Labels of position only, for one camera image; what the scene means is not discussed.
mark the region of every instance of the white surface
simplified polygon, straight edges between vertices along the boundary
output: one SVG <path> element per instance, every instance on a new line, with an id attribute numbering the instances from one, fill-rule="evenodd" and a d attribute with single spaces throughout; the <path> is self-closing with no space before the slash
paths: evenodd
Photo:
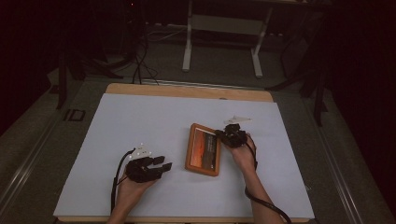
<path id="1" fill-rule="evenodd" d="M 152 186 L 135 217 L 252 217 L 243 178 L 226 149 L 219 176 L 184 169 L 190 126 L 223 129 L 233 115 L 257 147 L 258 174 L 289 217 L 314 217 L 275 103 L 104 94 L 54 211 L 56 217 L 108 216 L 113 177 L 126 151 L 145 144 L 172 170 Z"/>

